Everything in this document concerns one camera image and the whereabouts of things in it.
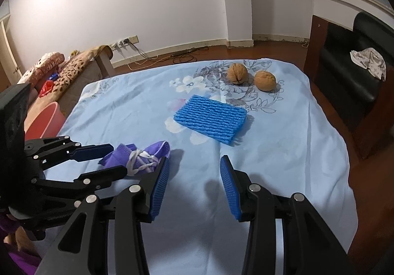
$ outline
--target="pink bucket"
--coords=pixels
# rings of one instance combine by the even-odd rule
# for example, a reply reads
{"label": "pink bucket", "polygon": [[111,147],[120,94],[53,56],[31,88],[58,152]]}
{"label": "pink bucket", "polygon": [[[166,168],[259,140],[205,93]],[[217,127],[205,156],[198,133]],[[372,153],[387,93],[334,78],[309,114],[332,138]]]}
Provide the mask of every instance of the pink bucket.
{"label": "pink bucket", "polygon": [[50,103],[35,118],[25,133],[25,141],[36,138],[55,137],[62,128],[66,118],[56,102]]}

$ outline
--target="blue gripper pad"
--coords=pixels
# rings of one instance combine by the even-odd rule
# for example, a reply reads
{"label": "blue gripper pad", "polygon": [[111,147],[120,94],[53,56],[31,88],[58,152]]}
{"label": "blue gripper pad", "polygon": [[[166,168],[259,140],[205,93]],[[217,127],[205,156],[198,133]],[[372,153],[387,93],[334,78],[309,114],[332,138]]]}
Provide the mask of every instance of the blue gripper pad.
{"label": "blue gripper pad", "polygon": [[160,207],[164,197],[165,188],[167,187],[168,177],[170,174],[170,165],[168,158],[165,158],[164,165],[154,185],[152,194],[150,196],[149,215],[154,221],[155,217],[159,215]]}
{"label": "blue gripper pad", "polygon": [[246,110],[193,95],[174,115],[175,122],[230,145],[246,119]]}
{"label": "blue gripper pad", "polygon": [[220,176],[224,190],[226,192],[227,201],[229,202],[230,211],[239,221],[241,219],[240,194],[235,186],[234,179],[231,175],[230,168],[227,166],[224,157],[220,159]]}

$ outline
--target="wooden floor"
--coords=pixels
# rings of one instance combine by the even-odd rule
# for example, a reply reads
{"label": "wooden floor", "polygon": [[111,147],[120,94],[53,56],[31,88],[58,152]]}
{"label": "wooden floor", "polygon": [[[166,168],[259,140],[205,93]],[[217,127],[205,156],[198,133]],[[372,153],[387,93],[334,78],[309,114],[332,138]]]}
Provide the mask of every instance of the wooden floor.
{"label": "wooden floor", "polygon": [[[255,42],[255,47],[252,48],[215,46],[197,51],[193,56],[197,61],[268,57],[293,63],[302,70],[306,54],[307,48],[299,43]],[[151,68],[172,63],[172,59],[154,65],[151,61],[147,61],[143,65],[132,63],[130,67],[131,69],[142,66]],[[130,71],[127,65],[116,69],[118,74]],[[349,257],[359,274],[368,274],[394,240],[394,142],[390,137],[382,139],[373,154],[368,159],[362,160],[357,154],[350,132],[330,102],[313,83],[311,90],[328,121],[346,141],[350,158],[349,184],[354,191],[359,217],[359,227],[350,247]]]}

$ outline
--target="purple cloth bundle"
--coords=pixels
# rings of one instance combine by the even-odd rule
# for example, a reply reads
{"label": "purple cloth bundle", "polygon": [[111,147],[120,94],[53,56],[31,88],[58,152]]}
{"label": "purple cloth bundle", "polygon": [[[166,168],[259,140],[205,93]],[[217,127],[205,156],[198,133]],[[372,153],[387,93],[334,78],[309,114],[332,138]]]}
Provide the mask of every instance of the purple cloth bundle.
{"label": "purple cloth bundle", "polygon": [[127,175],[134,176],[153,172],[163,156],[170,156],[170,145],[167,141],[154,143],[144,150],[138,149],[134,144],[119,144],[98,163],[105,168],[124,166],[127,168]]}

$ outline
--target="silver rivet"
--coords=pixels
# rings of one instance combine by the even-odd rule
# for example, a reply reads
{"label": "silver rivet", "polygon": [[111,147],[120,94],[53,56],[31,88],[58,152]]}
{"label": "silver rivet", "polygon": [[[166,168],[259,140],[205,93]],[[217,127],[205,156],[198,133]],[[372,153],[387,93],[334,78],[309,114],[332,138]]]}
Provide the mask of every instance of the silver rivet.
{"label": "silver rivet", "polygon": [[249,189],[252,192],[259,192],[261,190],[261,186],[259,184],[250,184]]}
{"label": "silver rivet", "polygon": [[86,201],[87,201],[88,203],[94,203],[94,202],[96,201],[96,199],[97,199],[97,196],[96,196],[96,195],[89,195],[89,196],[86,198]]}
{"label": "silver rivet", "polygon": [[293,197],[297,202],[302,202],[305,199],[305,196],[301,193],[295,193]]}
{"label": "silver rivet", "polygon": [[138,185],[138,184],[134,184],[134,185],[131,185],[131,186],[129,187],[129,191],[130,191],[131,193],[138,193],[140,190],[141,190],[141,186]]}

